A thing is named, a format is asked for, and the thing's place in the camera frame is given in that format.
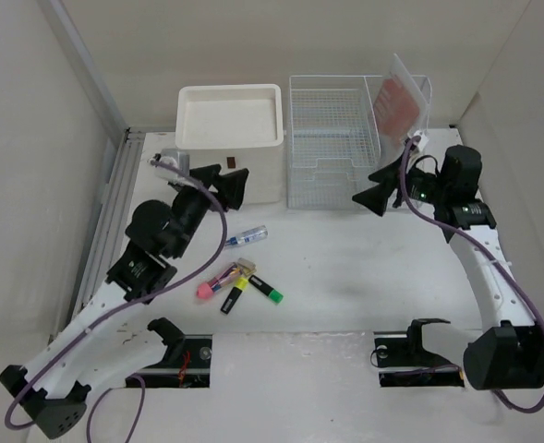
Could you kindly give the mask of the red booklet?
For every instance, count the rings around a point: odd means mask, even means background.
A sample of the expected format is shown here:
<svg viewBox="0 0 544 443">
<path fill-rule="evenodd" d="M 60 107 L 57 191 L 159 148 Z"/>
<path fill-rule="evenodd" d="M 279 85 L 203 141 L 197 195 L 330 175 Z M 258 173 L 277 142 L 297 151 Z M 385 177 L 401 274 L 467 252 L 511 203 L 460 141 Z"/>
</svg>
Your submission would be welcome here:
<svg viewBox="0 0 544 443">
<path fill-rule="evenodd" d="M 381 144 L 381 166 L 393 163 L 405 141 L 427 131 L 431 84 L 426 76 L 413 76 L 398 54 L 373 99 L 373 114 Z"/>
</svg>

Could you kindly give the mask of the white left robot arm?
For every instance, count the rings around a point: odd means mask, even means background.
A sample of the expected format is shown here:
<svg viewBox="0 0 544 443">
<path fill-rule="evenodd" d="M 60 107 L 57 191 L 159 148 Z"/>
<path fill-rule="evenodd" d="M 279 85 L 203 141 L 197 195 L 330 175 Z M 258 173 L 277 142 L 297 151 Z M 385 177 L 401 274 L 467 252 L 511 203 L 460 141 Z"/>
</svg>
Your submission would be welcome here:
<svg viewBox="0 0 544 443">
<path fill-rule="evenodd" d="M 148 366 L 176 364 L 186 336 L 171 320 L 159 317 L 135 327 L 158 296 L 174 290 L 207 269 L 221 250 L 177 280 L 170 260 L 183 256 L 204 216 L 223 217 L 243 204 L 249 172 L 225 174 L 219 164 L 182 172 L 174 166 L 172 203 L 147 200 L 136 207 L 126 228 L 127 247 L 107 271 L 104 282 L 84 308 L 25 365 L 9 365 L 0 383 L 13 401 L 5 425 L 17 430 L 17 407 L 50 440 L 68 433 L 83 418 L 91 398 L 125 385 Z"/>
</svg>

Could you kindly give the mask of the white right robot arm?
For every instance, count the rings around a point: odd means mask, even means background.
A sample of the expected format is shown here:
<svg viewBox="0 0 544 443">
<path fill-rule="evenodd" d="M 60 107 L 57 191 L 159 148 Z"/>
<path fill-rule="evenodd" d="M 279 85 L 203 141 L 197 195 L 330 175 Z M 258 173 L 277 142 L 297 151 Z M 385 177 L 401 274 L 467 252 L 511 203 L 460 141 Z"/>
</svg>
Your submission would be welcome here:
<svg viewBox="0 0 544 443">
<path fill-rule="evenodd" d="M 482 334 L 462 356 L 465 375 L 475 389 L 544 388 L 544 320 L 518 287 L 499 244 L 497 223 L 478 198 L 482 171 L 477 150 L 451 146 L 434 172 L 408 162 L 404 152 L 394 163 L 369 176 L 373 187 L 353 202 L 381 216 L 394 204 L 416 200 L 430 204 L 429 223 L 442 230 L 459 259 L 476 297 Z"/>
</svg>

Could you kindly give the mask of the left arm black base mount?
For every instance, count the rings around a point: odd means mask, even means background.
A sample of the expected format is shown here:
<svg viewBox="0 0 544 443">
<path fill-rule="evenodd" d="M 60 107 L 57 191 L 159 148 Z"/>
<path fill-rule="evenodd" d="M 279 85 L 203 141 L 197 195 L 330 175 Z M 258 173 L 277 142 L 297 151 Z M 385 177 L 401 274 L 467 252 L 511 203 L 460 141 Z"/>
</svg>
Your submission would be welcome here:
<svg viewBox="0 0 544 443">
<path fill-rule="evenodd" d="M 150 389 L 206 389 L 211 382 L 212 335 L 186 335 L 171 321 L 153 320 L 148 330 L 165 346 L 162 359 L 143 370 Z"/>
</svg>

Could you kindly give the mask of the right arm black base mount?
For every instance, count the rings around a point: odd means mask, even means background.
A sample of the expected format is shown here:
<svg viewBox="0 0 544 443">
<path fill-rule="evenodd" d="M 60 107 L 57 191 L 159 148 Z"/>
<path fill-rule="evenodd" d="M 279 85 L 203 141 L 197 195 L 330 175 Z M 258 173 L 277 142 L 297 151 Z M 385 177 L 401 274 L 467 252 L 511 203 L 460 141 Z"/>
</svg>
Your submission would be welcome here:
<svg viewBox="0 0 544 443">
<path fill-rule="evenodd" d="M 467 336 L 442 318 L 416 318 L 405 330 L 376 331 L 371 364 L 382 388 L 462 388 Z"/>
</svg>

